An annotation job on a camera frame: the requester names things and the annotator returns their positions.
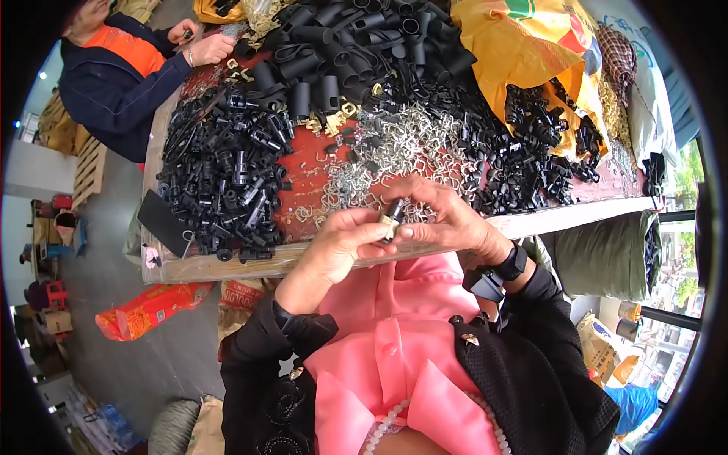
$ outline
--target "wooden table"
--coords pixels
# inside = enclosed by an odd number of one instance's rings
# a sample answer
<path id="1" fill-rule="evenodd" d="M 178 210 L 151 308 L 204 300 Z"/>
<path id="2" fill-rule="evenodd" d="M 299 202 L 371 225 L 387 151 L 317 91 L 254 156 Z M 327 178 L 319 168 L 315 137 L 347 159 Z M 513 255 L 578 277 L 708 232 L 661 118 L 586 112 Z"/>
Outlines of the wooden table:
<path id="1" fill-rule="evenodd" d="M 261 56 L 257 56 L 250 62 L 240 59 L 238 61 L 243 68 L 251 68 L 260 59 Z M 199 90 L 200 85 L 211 85 L 217 78 L 218 76 L 215 75 L 213 67 L 200 68 L 188 79 L 184 86 L 178 88 L 157 109 L 146 155 L 143 194 L 149 189 L 157 190 L 156 175 L 162 170 L 162 152 L 167 128 L 180 97 L 186 96 L 191 90 Z M 184 283 L 286 275 L 296 265 L 307 247 L 307 242 L 302 242 L 301 239 L 309 238 L 316 232 L 314 218 L 301 223 L 296 219 L 294 213 L 296 208 L 302 205 L 320 207 L 322 188 L 328 174 L 324 170 L 326 162 L 318 161 L 317 154 L 323 155 L 321 152 L 324 147 L 333 142 L 334 139 L 332 138 L 326 138 L 324 135 L 321 138 L 316 138 L 311 131 L 303 127 L 297 127 L 296 139 L 291 144 L 296 152 L 283 157 L 279 161 L 287 167 L 288 179 L 293 182 L 294 191 L 281 191 L 279 193 L 282 206 L 274 217 L 284 235 L 290 235 L 294 243 L 277 247 L 273 259 L 249 261 L 246 264 L 241 264 L 236 258 L 229 262 L 221 262 L 215 255 L 192 256 L 181 260 L 163 247 L 142 226 L 142 243 L 156 248 L 162 259 L 162 267 L 152 269 L 142 267 L 144 282 Z M 345 161 L 348 150 L 346 146 L 340 147 L 337 151 L 337 157 L 341 161 Z M 652 198 L 639 197 L 644 182 L 644 177 L 641 174 L 639 174 L 641 180 L 633 188 L 632 186 L 623 185 L 622 177 L 612 175 L 606 169 L 604 163 L 600 165 L 598 172 L 601 173 L 599 184 L 574 181 L 572 194 L 580 198 L 581 202 L 579 204 L 568 207 L 551 207 L 536 213 L 494 216 L 489 218 L 488 221 L 506 237 L 517 239 L 567 229 L 592 221 L 611 218 L 622 213 L 660 208 L 656 207 Z M 375 194 L 377 191 L 381 191 L 381 189 L 372 189 Z M 443 251 L 442 248 L 435 245 L 401 245 L 396 255 L 376 260 L 358 261 L 355 266 L 380 264 Z"/>

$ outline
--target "navy jacket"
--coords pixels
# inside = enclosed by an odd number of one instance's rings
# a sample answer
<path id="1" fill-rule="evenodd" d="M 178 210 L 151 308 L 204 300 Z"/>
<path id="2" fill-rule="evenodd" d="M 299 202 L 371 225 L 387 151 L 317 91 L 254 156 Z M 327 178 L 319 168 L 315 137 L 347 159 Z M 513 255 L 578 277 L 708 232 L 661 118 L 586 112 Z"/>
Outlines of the navy jacket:
<path id="1" fill-rule="evenodd" d="M 167 61 L 145 78 L 110 50 L 78 47 L 64 39 L 58 92 L 71 118 L 103 145 L 132 162 L 144 162 L 154 112 L 192 68 L 174 52 L 177 44 L 167 40 L 168 29 L 152 31 L 121 13 L 109 16 L 106 25 L 154 45 Z"/>

